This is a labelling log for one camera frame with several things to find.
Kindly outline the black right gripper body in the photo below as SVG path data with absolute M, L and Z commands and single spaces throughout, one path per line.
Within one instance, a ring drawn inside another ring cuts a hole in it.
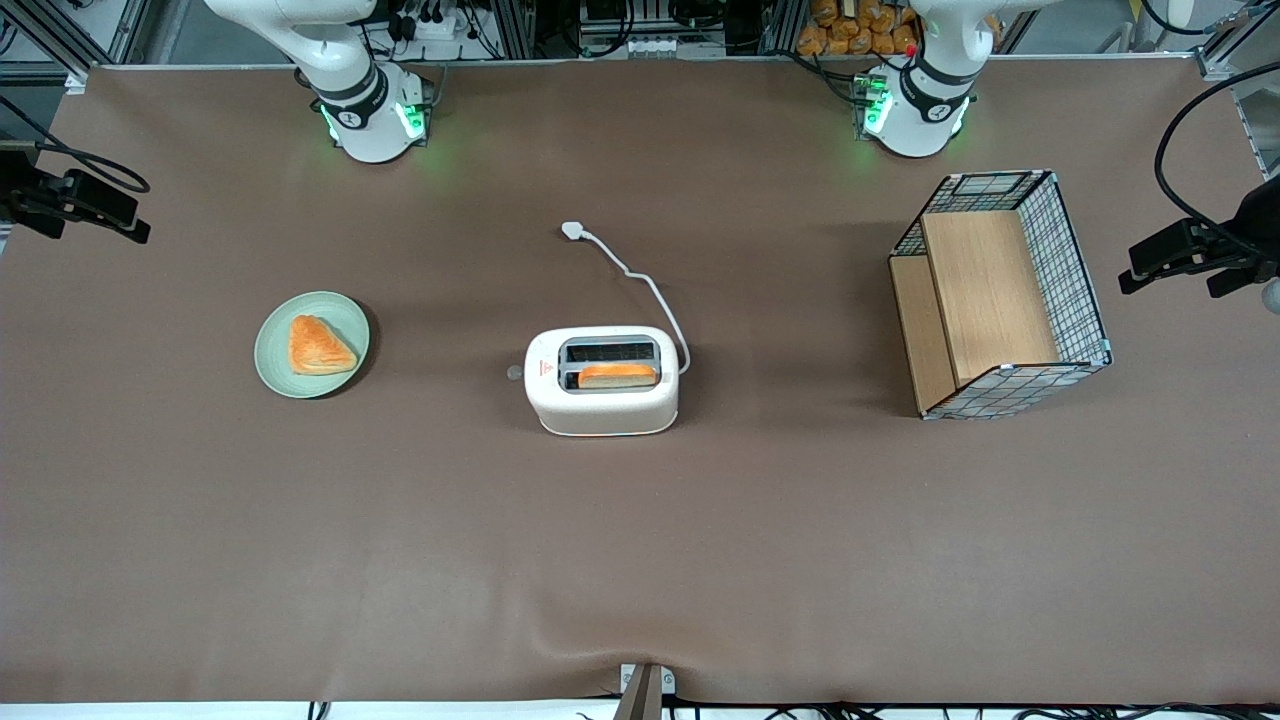
M 38 169 L 26 150 L 1 151 L 1 219 L 31 229 L 64 229 L 70 177 Z

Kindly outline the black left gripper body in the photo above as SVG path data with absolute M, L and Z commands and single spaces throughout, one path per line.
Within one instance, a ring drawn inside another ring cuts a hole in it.
M 1203 249 L 1193 256 L 1196 269 L 1277 269 L 1277 176 L 1247 193 L 1235 214 L 1224 222 L 1211 220 L 1201 211 L 1188 214 L 1204 227 L 1199 232 Z

